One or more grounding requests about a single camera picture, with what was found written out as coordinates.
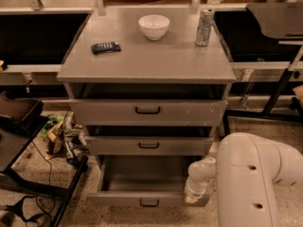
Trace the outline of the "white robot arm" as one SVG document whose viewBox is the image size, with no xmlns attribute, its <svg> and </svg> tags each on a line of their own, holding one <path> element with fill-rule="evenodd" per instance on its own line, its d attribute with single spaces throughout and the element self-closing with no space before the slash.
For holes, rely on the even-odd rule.
<svg viewBox="0 0 303 227">
<path fill-rule="evenodd" d="M 281 227 L 273 185 L 303 182 L 303 155 L 246 132 L 224 137 L 216 157 L 188 168 L 185 201 L 195 203 L 216 182 L 219 227 Z"/>
</svg>

